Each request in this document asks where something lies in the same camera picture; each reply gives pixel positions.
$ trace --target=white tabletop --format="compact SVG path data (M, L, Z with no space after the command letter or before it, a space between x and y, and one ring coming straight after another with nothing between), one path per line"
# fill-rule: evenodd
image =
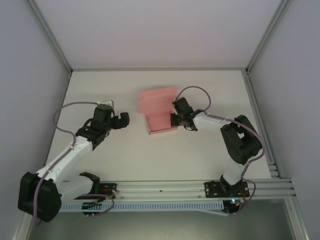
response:
M226 169L230 157L220 130L178 130L148 135L144 115L138 110L138 95L151 89L197 85L212 98L209 113L235 118L245 115L257 130L244 80L239 70L203 71L85 71L72 73L64 104L78 101L114 100L115 114L128 112L127 128L112 130L90 155L79 161L68 179L89 172L102 181L176 181L216 180ZM198 89L182 94L196 109L208 105L206 95ZM58 125L74 133L92 118L94 105L65 108ZM71 136L55 132L47 162L52 161ZM265 157L249 167L248 179L271 178Z

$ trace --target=white table surface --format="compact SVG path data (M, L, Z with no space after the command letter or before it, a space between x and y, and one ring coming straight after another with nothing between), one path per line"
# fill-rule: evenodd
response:
M127 128L113 130L90 155L79 161L68 179L89 172L102 181L177 181L217 180L226 169L230 157L220 130L215 133L199 130L178 130L148 135L145 117L138 110L138 94L145 90L197 85L211 95L209 113L235 118L246 115L255 129L257 125L244 80L239 70L203 71L74 71L64 104L78 101L114 100L115 114L129 112ZM208 104L206 95L198 89L182 94L196 109ZM94 105L74 105L65 108L58 125L74 133L92 118ZM47 163L67 144L71 136L55 132ZM271 178L265 157L249 167L248 179Z

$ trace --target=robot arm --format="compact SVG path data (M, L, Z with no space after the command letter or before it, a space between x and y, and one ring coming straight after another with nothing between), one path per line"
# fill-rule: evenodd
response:
M173 127L184 126L189 131L207 130L216 132L220 129L227 151L231 157L228 167L220 178L220 191L230 192L241 180L247 170L248 161L262 149L260 141L248 130L236 123L227 123L205 114L203 110L194 111L187 100L182 97L173 103L176 113L170 115ZM255 131L254 127L244 115L234 119Z
M88 119L84 126L76 132L75 144L70 143L52 162L35 174L27 172L20 182L18 208L33 215L36 186L44 177L37 196L37 217L44 222L51 221L59 212L62 205L83 195L97 194L100 178L88 172L81 173L69 182L63 182L71 169L86 155L105 140L111 130L125 128L129 124L129 114L122 112L121 118L115 116L113 101L98 104L93 118ZM53 169L52 165L64 155Z

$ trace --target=white wall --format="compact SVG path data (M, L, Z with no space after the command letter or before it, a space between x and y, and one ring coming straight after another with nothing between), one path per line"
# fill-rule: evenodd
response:
M320 239L320 1L294 0L252 71L275 153Z
M36 0L73 69L245 67L280 0Z
M20 179L46 161L68 73L23 0L0 1L0 239L15 231Z

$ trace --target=purple cable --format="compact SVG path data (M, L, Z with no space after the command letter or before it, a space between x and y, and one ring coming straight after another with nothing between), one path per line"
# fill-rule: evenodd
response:
M252 133L252 134L259 140L259 142L261 143L261 146L262 146L262 152L261 152L261 154L260 154L259 156L257 156L257 157L254 157L253 159L249 160L249 161L247 162L247 165L245 166L242 174L241 174L241 178L242 178L244 181L253 184L253 191L252 191L250 197L248 198L247 203L241 208L241 210L242 210L242 209L251 201L251 199L254 197L254 194L255 194L256 188L257 188L256 183L255 183L254 181L252 181L252 180L244 179L244 175L245 175L246 171L248 170L248 167L249 167L249 165L250 165L251 163L253 163L254 161L257 161L257 160L261 159L261 158L265 155L265 152L266 152L265 145L264 145L264 143L263 143L263 141L262 141L262 138L261 138L254 130L252 130L250 127L242 124L241 122L238 122L238 121L236 121L236 120L233 120L233 119L230 119L230 118L227 118L227 117L222 117L222 116L216 116L216 115L209 114L209 113L207 112L207 110L208 110L208 109L210 108L210 106L211 106L211 97L210 97L209 93L208 93L205 89L203 89L202 87L199 87L199 86L187 86L187 87L185 87L184 89L181 90L181 92L178 94L178 96L175 98L175 100L177 100L177 99L180 97L180 95L181 95L185 90L190 89L190 88L200 89L200 90L202 90L202 91L207 95L207 97L208 97L208 99L209 99L209 105L204 109L204 113L205 113L208 117L213 118L213 119L218 119L218 120L222 120L222 121L226 121L226 122L230 122L230 123L237 124L238 126L244 128L244 129L248 130L250 133Z
M107 212L109 212L111 209L113 209L115 207L115 201L112 198L112 196L108 196L108 195L104 195L104 194L84 194L84 195L81 195L80 197L104 197L104 198L108 198L108 199L110 199L112 201L111 207L109 207L107 210L98 212L97 214L94 214L94 215L89 215L88 214L89 217L94 217L94 216L99 216L99 215L102 215L102 214L106 214Z
M76 144L76 135L68 130L62 129L60 127L58 127L58 123L56 123L56 116L57 114L64 108L71 106L71 105L75 105L75 104L94 104L94 105L98 105L97 102L92 102L92 101L76 101L76 102L71 102L68 103L66 105L63 105L62 107L60 107L54 114L52 117L52 121L53 124L55 126L56 129L58 129L59 131L63 132L63 133L67 133L70 134L73 138L72 140L72 144L71 147L61 156L59 157L49 168L48 170L45 172L45 174L41 177L39 183L36 185L35 188L35 192L34 192L34 198L33 198L33 218L34 218L34 225L37 227L41 221L38 222L37 219L37 214L38 214L38 194L39 194L39 189L41 187L41 184L43 183L43 181L45 180L46 176L49 174L49 171L51 171L52 169L54 169L54 167L68 154L70 153L70 151L74 148L75 144Z

